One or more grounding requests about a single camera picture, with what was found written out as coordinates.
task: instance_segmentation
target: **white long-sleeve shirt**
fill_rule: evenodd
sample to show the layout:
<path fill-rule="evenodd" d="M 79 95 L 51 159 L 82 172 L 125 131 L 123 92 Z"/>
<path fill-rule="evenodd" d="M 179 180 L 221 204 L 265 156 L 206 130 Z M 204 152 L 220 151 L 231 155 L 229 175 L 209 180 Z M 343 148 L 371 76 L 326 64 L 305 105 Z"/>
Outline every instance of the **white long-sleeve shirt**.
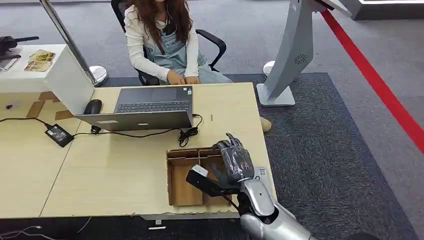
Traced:
<path fill-rule="evenodd" d="M 154 40 L 149 32 L 145 31 L 144 24 L 138 20 L 138 11 L 136 6 L 132 5 L 125 11 L 125 30 L 126 40 L 129 51 L 129 59 L 134 68 L 157 77 L 162 81 L 167 81 L 167 74 L 170 69 L 159 66 L 149 59 L 145 58 L 143 45 L 148 48 L 154 48 Z M 156 21 L 156 27 L 162 30 L 166 23 Z M 194 26 L 188 34 L 186 41 L 186 57 L 187 68 L 185 69 L 184 77 L 198 77 L 198 56 L 199 56 L 199 40 Z"/>

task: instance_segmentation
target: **white panel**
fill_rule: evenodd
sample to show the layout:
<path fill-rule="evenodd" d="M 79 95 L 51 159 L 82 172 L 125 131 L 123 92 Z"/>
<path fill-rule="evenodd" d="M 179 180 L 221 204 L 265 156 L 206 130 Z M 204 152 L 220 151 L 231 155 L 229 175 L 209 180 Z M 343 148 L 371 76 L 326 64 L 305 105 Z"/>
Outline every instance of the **white panel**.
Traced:
<path fill-rule="evenodd" d="M 94 86 L 68 46 L 52 68 L 47 77 L 50 90 L 72 114 L 83 114 Z"/>

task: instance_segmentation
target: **metal pole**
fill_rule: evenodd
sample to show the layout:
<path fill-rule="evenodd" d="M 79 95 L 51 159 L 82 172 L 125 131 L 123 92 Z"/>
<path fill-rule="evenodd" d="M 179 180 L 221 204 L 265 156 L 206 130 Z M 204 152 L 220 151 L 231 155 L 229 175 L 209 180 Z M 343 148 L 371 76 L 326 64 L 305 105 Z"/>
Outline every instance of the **metal pole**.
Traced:
<path fill-rule="evenodd" d="M 76 60 L 81 65 L 84 72 L 87 74 L 88 78 L 90 79 L 91 83 L 96 86 L 96 78 L 94 77 L 93 73 L 90 71 L 90 67 L 87 65 L 86 60 L 81 55 L 80 50 L 78 50 L 77 45 L 75 44 L 74 40 L 70 36 L 69 32 L 66 30 L 64 24 L 62 23 L 61 19 L 59 18 L 58 14 L 56 13 L 55 9 L 53 8 L 52 4 L 49 0 L 39 0 L 45 11 L 47 12 L 50 19 L 53 21 L 53 24 L 56 26 L 57 30 L 59 31 L 60 35 L 62 35 L 63 40 L 68 45 L 70 50 L 72 51 L 73 55 L 75 56 Z"/>

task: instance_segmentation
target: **white label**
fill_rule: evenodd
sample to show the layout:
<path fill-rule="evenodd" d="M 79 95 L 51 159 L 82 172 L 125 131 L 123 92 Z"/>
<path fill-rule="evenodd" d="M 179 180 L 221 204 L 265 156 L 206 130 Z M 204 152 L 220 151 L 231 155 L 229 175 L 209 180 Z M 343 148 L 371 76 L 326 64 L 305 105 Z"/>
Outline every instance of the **white label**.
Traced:
<path fill-rule="evenodd" d="M 161 229 L 166 229 L 167 227 L 166 226 L 152 226 L 152 227 L 149 227 L 148 229 L 149 230 L 161 230 Z"/>
<path fill-rule="evenodd" d="M 108 121 L 97 121 L 99 124 L 117 124 L 118 121 L 108 120 Z"/>
<path fill-rule="evenodd" d="M 272 193 L 270 177 L 268 176 L 268 171 L 265 167 L 259 166 L 254 168 L 254 179 L 261 181 L 263 185 L 265 185 L 269 194 Z"/>

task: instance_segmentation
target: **floor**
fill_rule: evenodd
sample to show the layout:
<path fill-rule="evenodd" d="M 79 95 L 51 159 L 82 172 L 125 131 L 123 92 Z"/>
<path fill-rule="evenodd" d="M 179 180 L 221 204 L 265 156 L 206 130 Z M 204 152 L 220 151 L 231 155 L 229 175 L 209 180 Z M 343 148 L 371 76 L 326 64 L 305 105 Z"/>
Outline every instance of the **floor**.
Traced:
<path fill-rule="evenodd" d="M 260 73 L 273 60 L 285 26 L 286 0 L 190 0 L 195 27 L 227 43 L 216 65 L 226 74 Z M 112 77 L 136 75 L 127 57 L 125 36 L 110 4 L 57 4 L 55 9 L 90 65 L 105 67 Z M 355 22 L 333 13 L 387 85 L 424 127 L 424 20 Z M 424 240 L 424 156 L 371 89 L 318 14 L 313 14 L 314 51 L 305 72 L 327 72 L 341 95 L 379 168 Z M 38 4 L 6 4 L 0 8 L 2 35 L 59 44 L 61 36 Z M 209 58 L 213 45 L 202 40 Z"/>

